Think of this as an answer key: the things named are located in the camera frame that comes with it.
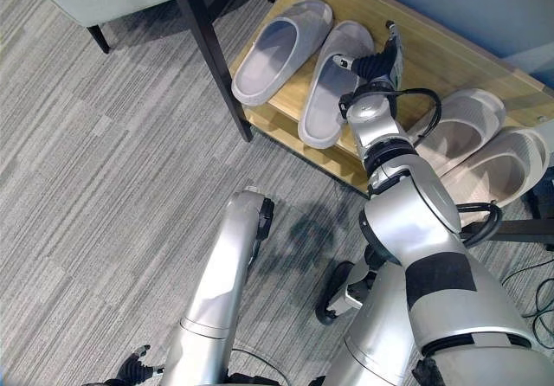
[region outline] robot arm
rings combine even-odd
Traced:
[[[389,28],[385,51],[399,44],[394,23]],[[364,59],[336,56],[335,62],[376,76],[365,77],[367,85],[341,100],[341,112],[370,183],[361,229],[376,253],[405,274],[415,344],[428,358],[427,366],[419,366],[420,380],[446,385],[552,384],[554,366],[532,349],[535,339],[498,281],[467,253],[454,202],[394,120],[385,95],[393,94],[388,91],[396,88],[398,72],[385,72],[397,66],[391,56],[398,60],[401,50],[380,55],[390,63],[381,64],[381,72],[374,69],[379,64],[368,69]],[[376,56],[371,58],[375,63]]]
[[[248,265],[267,237],[273,208],[250,190],[231,197],[189,310],[173,333],[161,385],[226,381]]]

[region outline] shoe rack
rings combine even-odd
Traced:
[[[231,64],[231,74],[235,73],[261,28],[295,1],[275,3]],[[382,49],[388,36],[385,22],[395,21],[404,47],[402,88],[428,87],[445,97],[461,88],[480,87],[505,102],[508,125],[535,126],[554,119],[554,91],[408,7],[394,0],[323,1],[331,5],[335,23],[354,20],[363,24],[370,31],[376,50]],[[367,177],[347,126],[337,144],[326,150],[313,149],[298,137],[298,122],[317,58],[316,53],[268,103],[245,107],[247,119],[306,160],[365,192]],[[430,109],[431,103],[424,97],[401,97],[397,119],[408,129]]]

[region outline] gray striped carpet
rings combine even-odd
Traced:
[[[217,20],[229,61],[269,8],[237,0]],[[222,207],[247,185],[276,208],[236,345],[295,386],[325,374],[351,316],[324,327],[312,309],[330,269],[363,251],[364,199],[259,133],[241,141],[174,3],[104,24],[109,55],[47,0],[0,0],[0,24],[4,384],[102,381],[142,344],[162,362]],[[515,243],[474,252],[499,278],[551,257]],[[511,280],[522,312],[547,274]],[[279,379],[251,357],[230,369]]]

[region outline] black wire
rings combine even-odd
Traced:
[[[518,271],[514,272],[514,273],[510,273],[508,276],[506,276],[503,280],[502,280],[502,286],[504,286],[504,284],[511,278],[513,278],[514,276],[516,276],[517,274],[519,273],[522,273],[522,272],[525,272],[525,271],[528,271],[530,269],[534,269],[535,267],[543,267],[544,265],[548,265],[549,263],[552,263],[554,262],[554,258],[550,259],[549,261],[546,261],[546,262],[542,262],[542,263],[538,263],[537,265],[532,265],[530,267],[524,267],[522,269],[519,269]]]
[[[522,269],[519,269],[518,271],[514,272],[514,273],[510,273],[507,277],[504,278],[504,280],[502,280],[502,286],[505,285],[505,283],[512,277],[514,277],[515,275],[519,274],[519,273],[522,273],[524,271],[528,271],[530,269],[534,269],[536,267],[543,267],[544,265],[548,265],[549,263],[552,263],[554,262],[554,258],[550,259],[549,261],[545,261],[545,262],[541,262],[541,263],[538,263],[536,265],[532,265],[530,267],[524,267]],[[540,306],[538,304],[539,302],[539,298],[540,298],[540,293],[541,293],[541,290],[546,286],[546,284],[548,284],[549,282],[554,282],[554,278],[547,278],[546,280],[543,280],[540,284],[538,284],[538,287],[537,287],[537,291],[535,291],[535,312],[532,312],[532,313],[529,313],[529,314],[523,314],[522,317],[523,318],[533,318],[533,322],[531,324],[531,328],[532,328],[532,331],[533,331],[533,335],[535,336],[535,338],[537,339],[537,342],[542,345],[545,349],[548,349],[548,350],[554,350],[554,345],[548,345],[546,343],[543,342],[543,340],[540,338],[540,336],[538,335],[538,329],[537,329],[537,325],[538,323],[540,323],[543,328],[546,330],[546,332],[550,335],[551,338],[554,338],[554,330],[552,330],[551,328],[549,328],[547,326],[547,324],[544,322],[543,320],[543,316],[548,313],[548,312],[554,312],[554,307],[551,308],[551,306],[554,306],[554,298],[552,298],[551,300],[549,300],[545,306]]]
[[[494,235],[502,223],[502,210],[499,206],[492,203],[465,203],[456,204],[460,213],[473,213],[474,211],[488,211],[485,223],[479,231],[468,237],[463,243],[466,248],[473,248]]]
[[[253,358],[257,358],[262,363],[266,364],[267,366],[269,366],[273,370],[275,370],[277,373],[279,373],[279,376],[281,376],[285,380],[285,383],[287,384],[287,386],[291,386],[291,383],[288,381],[287,377],[283,374],[283,372],[280,371],[279,369],[277,369],[275,366],[273,366],[270,362],[268,362],[268,360],[264,359],[263,357],[260,357],[260,356],[254,354],[250,351],[246,351],[246,350],[243,350],[243,349],[233,348],[233,349],[231,349],[231,351],[239,351],[240,353],[245,353],[245,354],[248,354],[249,356],[251,356]]]
[[[439,98],[439,95],[435,93],[435,91],[431,89],[427,89],[425,87],[414,87],[411,89],[404,89],[404,90],[376,90],[371,92],[365,92],[363,93],[364,96],[369,94],[381,94],[384,96],[402,96],[404,94],[425,94],[429,96],[434,102],[435,102],[435,111],[433,112],[433,117],[429,121],[427,128],[417,135],[417,139],[414,142],[414,147],[418,146],[424,138],[426,138],[439,124],[439,121],[442,117],[442,103],[441,99]]]

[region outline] white slipper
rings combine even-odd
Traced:
[[[364,57],[373,54],[373,39],[364,26],[344,21],[335,27],[321,48],[313,71],[310,92],[298,123],[298,134],[313,148],[328,148],[336,144],[342,128],[338,100],[356,90],[360,78],[338,67],[334,55]]]
[[[409,131],[412,142],[427,127],[426,114]],[[440,177],[479,150],[498,133],[506,118],[502,101],[481,89],[452,93],[442,102],[442,118],[436,128],[417,146]]]
[[[504,207],[540,181],[549,156],[548,145],[534,129],[508,127],[441,180],[456,204],[494,201]],[[485,216],[464,213],[462,226]]]
[[[258,35],[232,83],[245,105],[267,102],[321,46],[332,27],[332,10],[319,0],[300,0]]]

